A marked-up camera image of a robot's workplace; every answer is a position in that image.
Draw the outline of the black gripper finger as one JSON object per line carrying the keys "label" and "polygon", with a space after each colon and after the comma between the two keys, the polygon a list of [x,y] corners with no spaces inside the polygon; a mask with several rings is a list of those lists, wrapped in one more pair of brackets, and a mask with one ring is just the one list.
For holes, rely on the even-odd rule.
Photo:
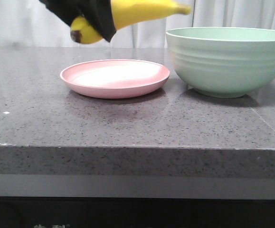
{"label": "black gripper finger", "polygon": [[109,0],[42,0],[41,3],[68,26],[81,16],[107,42],[116,34]]}

